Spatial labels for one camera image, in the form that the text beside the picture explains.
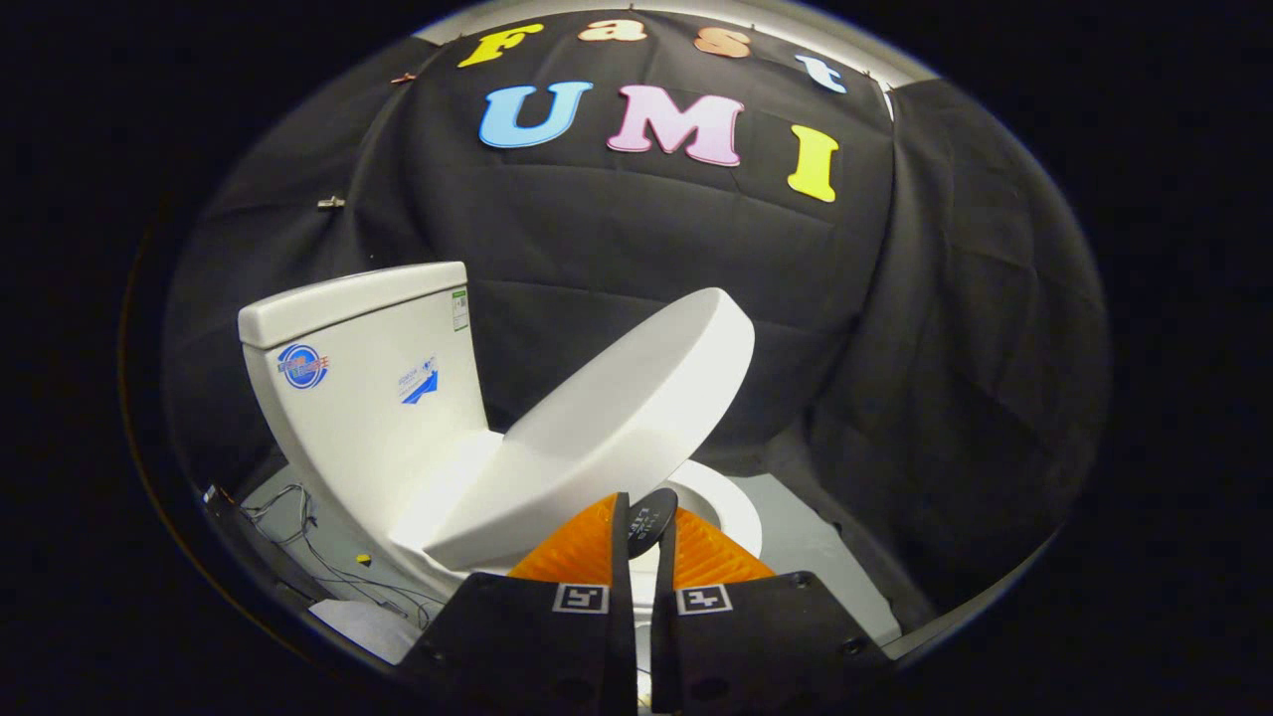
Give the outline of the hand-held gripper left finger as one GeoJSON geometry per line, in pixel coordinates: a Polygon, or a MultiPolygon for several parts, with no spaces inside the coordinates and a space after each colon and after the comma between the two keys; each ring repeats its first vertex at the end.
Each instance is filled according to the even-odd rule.
{"type": "Polygon", "coordinates": [[[465,578],[396,669],[426,712],[636,712],[628,508],[597,499],[509,575],[465,578]]]}

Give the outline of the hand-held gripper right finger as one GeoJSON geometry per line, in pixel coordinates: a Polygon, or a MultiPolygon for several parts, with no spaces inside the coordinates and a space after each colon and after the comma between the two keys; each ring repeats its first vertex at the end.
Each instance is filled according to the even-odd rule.
{"type": "Polygon", "coordinates": [[[659,535],[651,710],[836,715],[895,662],[811,571],[777,575],[680,508],[659,535]]]}

